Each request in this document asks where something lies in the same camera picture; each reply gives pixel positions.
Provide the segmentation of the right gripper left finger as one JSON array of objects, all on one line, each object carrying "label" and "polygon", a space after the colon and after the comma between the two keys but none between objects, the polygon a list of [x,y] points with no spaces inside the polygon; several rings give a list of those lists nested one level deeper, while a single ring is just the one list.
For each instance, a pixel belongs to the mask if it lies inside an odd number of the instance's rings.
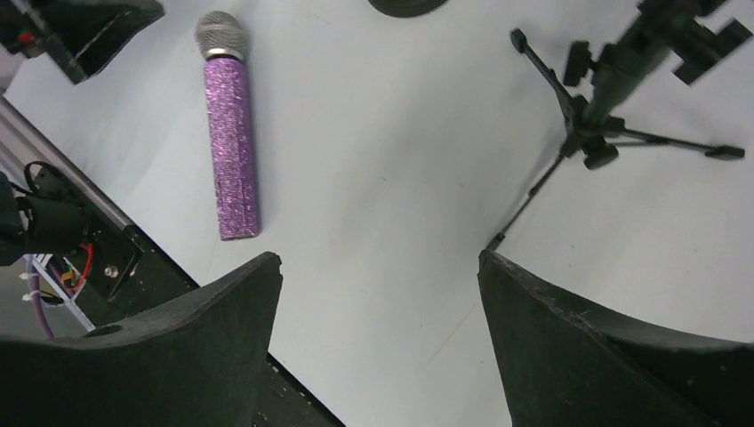
[{"label": "right gripper left finger", "polygon": [[77,338],[1,341],[4,426],[249,426],[283,278],[277,254]]}]

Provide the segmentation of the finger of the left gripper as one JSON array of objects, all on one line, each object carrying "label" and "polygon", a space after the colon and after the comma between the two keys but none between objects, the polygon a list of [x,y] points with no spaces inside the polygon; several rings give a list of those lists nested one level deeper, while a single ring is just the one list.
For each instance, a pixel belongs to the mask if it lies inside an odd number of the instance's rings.
[{"label": "finger of the left gripper", "polygon": [[99,74],[143,29],[165,15],[145,1],[36,1],[45,53],[74,84]]}]

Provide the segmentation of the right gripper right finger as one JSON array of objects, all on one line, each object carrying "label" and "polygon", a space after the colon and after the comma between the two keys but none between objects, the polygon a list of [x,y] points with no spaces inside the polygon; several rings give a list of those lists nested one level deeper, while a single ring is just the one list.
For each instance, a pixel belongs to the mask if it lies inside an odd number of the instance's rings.
[{"label": "right gripper right finger", "polygon": [[621,314],[492,251],[478,261],[514,425],[752,425],[751,344]]}]

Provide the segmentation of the purple glitter microphone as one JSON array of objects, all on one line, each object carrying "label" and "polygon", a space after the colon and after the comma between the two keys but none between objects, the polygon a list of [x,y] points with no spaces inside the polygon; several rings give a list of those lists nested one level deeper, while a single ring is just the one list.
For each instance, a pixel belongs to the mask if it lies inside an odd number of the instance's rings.
[{"label": "purple glitter microphone", "polygon": [[261,211],[245,65],[247,33],[233,15],[213,11],[200,18],[195,35],[205,60],[205,105],[220,238],[254,238],[261,233]]}]

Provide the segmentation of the black round base mic stand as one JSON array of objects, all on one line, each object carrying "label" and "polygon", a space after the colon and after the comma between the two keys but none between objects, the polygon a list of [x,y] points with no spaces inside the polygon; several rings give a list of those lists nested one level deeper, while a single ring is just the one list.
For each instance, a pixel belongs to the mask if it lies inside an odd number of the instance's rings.
[{"label": "black round base mic stand", "polygon": [[369,0],[368,3],[389,17],[408,19],[433,12],[447,0]]}]

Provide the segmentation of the black tripod shock mount stand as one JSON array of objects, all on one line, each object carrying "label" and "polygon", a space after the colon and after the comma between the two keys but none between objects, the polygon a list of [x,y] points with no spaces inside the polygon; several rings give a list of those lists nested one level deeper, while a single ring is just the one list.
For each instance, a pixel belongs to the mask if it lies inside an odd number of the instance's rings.
[{"label": "black tripod shock mount stand", "polygon": [[719,62],[748,42],[753,34],[737,19],[719,32],[699,23],[722,6],[720,1],[640,1],[638,14],[619,39],[603,46],[598,58],[591,55],[586,40],[570,44],[561,77],[528,43],[525,33],[509,33],[514,49],[526,57],[553,89],[564,121],[565,139],[553,164],[530,188],[523,204],[487,244],[496,250],[519,216],[529,206],[561,163],[577,152],[584,166],[593,171],[619,156],[620,146],[675,146],[700,151],[717,160],[738,160],[745,149],[726,144],[708,144],[646,133],[626,127],[613,111],[624,103],[672,53],[681,60],[674,75],[692,85]]}]

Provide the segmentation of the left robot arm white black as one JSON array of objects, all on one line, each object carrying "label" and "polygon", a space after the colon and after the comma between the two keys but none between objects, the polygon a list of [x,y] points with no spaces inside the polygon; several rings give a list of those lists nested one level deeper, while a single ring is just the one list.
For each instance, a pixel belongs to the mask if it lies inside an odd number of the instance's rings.
[{"label": "left robot arm white black", "polygon": [[[164,16],[158,1],[3,1],[1,49],[47,55],[74,84],[98,75],[143,29]],[[128,216],[7,99],[1,100],[1,263],[24,254],[66,254],[96,222],[117,232]]]}]

